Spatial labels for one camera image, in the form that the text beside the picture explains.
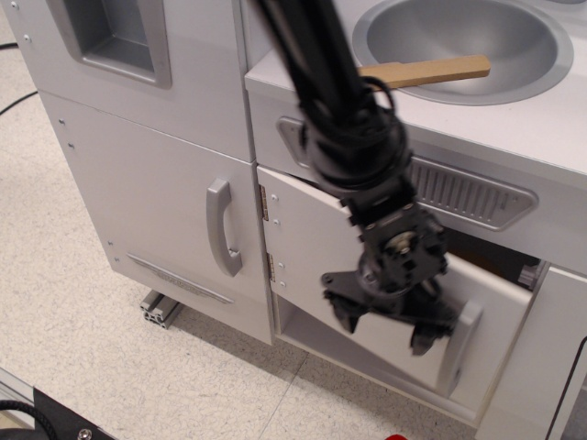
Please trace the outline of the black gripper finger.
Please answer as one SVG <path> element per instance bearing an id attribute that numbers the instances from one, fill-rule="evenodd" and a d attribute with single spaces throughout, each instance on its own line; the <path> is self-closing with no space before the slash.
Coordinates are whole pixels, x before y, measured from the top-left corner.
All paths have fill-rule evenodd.
<path id="1" fill-rule="evenodd" d="M 367 313 L 367 308 L 339 295 L 328 295 L 327 299 L 342 327 L 354 334 L 360 318 Z"/>
<path id="2" fill-rule="evenodd" d="M 435 341 L 444 336 L 452 336 L 454 329 L 434 324 L 416 324 L 410 340 L 412 355 L 421 357 L 428 352 Z"/>

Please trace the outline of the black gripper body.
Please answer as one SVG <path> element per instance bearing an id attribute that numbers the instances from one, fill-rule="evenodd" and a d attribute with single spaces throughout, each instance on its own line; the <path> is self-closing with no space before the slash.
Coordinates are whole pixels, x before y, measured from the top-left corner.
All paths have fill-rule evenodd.
<path id="1" fill-rule="evenodd" d="M 382 290 L 377 281 L 369 282 L 357 271 L 329 272 L 321 277 L 324 297 L 339 295 L 367 308 L 367 313 L 405 324 L 442 325 L 454 329 L 458 310 L 442 298 L 435 280 L 425 280 L 400 290 Z"/>

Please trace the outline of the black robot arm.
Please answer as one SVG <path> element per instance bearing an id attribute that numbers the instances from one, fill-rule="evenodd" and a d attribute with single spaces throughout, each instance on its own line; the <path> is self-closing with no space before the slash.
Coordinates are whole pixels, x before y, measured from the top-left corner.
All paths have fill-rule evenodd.
<path id="1" fill-rule="evenodd" d="M 424 355 L 453 334 L 458 314 L 436 280 L 448 266 L 444 227 L 417 203 L 403 123 L 375 98 L 390 88 L 359 74 L 332 2 L 254 8 L 296 90 L 309 167 L 360 230 L 358 267 L 324 274 L 324 295 L 349 332 L 370 313 L 410 324 L 412 352 Z"/>

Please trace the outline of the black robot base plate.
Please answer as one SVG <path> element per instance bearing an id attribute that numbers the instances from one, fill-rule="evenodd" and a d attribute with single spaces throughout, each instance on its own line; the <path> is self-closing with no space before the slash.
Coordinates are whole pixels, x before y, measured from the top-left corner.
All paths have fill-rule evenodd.
<path id="1" fill-rule="evenodd" d="M 2 439 L 115 439 L 35 387 L 25 394 L 2 390 L 1 413 L 24 415 L 32 420 L 32 425 L 26 427 L 2 428 Z"/>

